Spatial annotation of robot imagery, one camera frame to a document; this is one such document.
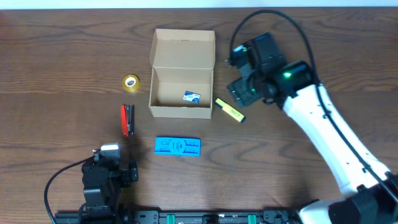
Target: cable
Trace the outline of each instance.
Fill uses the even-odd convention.
[[[81,218],[83,216],[83,209],[86,207],[86,203],[84,203],[83,205],[80,206],[79,208],[79,214],[77,216],[77,224],[81,223]]]
[[[356,149],[348,141],[346,136],[341,132],[340,128],[337,126],[337,124],[335,123],[333,118],[330,116],[330,113],[329,113],[328,109],[326,108],[325,103],[323,102],[323,99],[322,99],[322,96],[321,96],[321,93],[320,93],[320,89],[319,89],[320,81],[319,81],[319,77],[318,77],[318,73],[317,73],[317,66],[315,65],[315,59],[314,59],[314,56],[312,54],[312,49],[311,49],[311,46],[310,46],[310,42],[308,41],[308,38],[305,35],[304,31],[301,29],[301,27],[290,16],[284,14],[283,12],[272,10],[272,9],[256,11],[256,12],[246,16],[246,18],[244,18],[242,20],[242,22],[235,28],[235,31],[233,32],[233,35],[232,35],[232,38],[231,38],[231,42],[229,43],[229,59],[233,62],[233,44],[234,44],[234,40],[235,40],[236,34],[242,28],[243,24],[246,21],[248,21],[250,18],[252,18],[253,16],[256,16],[258,14],[275,14],[275,15],[281,16],[284,19],[288,20],[297,29],[297,31],[300,33],[300,35],[301,35],[301,37],[302,37],[302,39],[304,41],[305,47],[307,48],[308,57],[310,58],[310,64],[311,64],[311,69],[312,69],[312,71],[311,71],[312,81],[316,85],[315,89],[317,90],[318,100],[320,102],[320,105],[322,107],[323,112],[325,113],[326,117],[329,119],[331,125],[334,127],[336,132],[339,134],[341,139],[345,142],[345,144],[348,146],[348,148],[351,150],[351,152],[355,155],[355,157],[357,157],[358,161],[377,180],[377,182],[380,184],[380,186],[391,196],[391,198],[396,203],[398,203],[398,197],[383,182],[383,180],[373,171],[371,166],[361,157],[361,155],[359,155],[359,153],[356,151]]]
[[[50,219],[51,219],[51,221],[52,221],[53,224],[57,224],[57,222],[55,221],[55,218],[54,218],[54,216],[52,215],[52,212],[51,212],[51,209],[50,209],[50,205],[49,205],[49,199],[47,198],[47,194],[48,194],[48,192],[49,192],[49,187],[50,187],[51,182],[54,180],[54,178],[56,178],[56,177],[57,177],[60,173],[62,173],[63,171],[65,171],[65,170],[67,170],[67,169],[69,169],[69,168],[71,168],[71,167],[77,166],[77,165],[79,165],[79,164],[82,164],[82,163],[84,163],[84,162],[87,162],[87,161],[89,161],[89,160],[91,160],[91,159],[93,159],[93,158],[94,158],[94,157],[91,156],[91,157],[89,157],[89,158],[87,158],[87,159],[83,159],[82,161],[76,162],[76,163],[74,163],[74,164],[70,164],[69,166],[66,166],[66,167],[64,167],[64,168],[62,168],[62,169],[60,169],[60,170],[58,170],[58,172],[56,172],[56,173],[50,178],[50,180],[47,182],[47,185],[45,186],[45,189],[44,189],[44,205],[45,205],[45,209],[47,210],[47,213],[49,214]]]

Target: green connector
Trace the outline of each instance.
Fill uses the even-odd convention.
[[[167,224],[175,224],[175,215],[167,215]]]
[[[248,215],[249,224],[256,224],[257,218],[256,215]]]

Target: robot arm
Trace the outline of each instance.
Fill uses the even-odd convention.
[[[320,106],[315,88],[315,85],[310,85],[297,91],[295,98],[287,97],[283,110],[310,138],[335,176],[340,192],[345,198],[348,198],[358,192],[358,186],[364,185],[370,188],[378,184],[378,182],[367,172],[358,161],[358,158],[341,139],[330,121],[324,116],[325,113]],[[386,180],[386,172],[390,170],[366,149],[349,128],[330,101],[324,86],[320,86],[320,92],[325,105],[330,111],[330,115],[340,130],[358,151],[359,155],[372,167],[373,171],[382,180]]]

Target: blue plastic object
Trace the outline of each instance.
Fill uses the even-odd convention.
[[[156,137],[155,155],[200,156],[200,139]]]

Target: white wall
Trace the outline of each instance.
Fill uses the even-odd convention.
[[[398,6],[398,0],[0,0],[0,9]]]

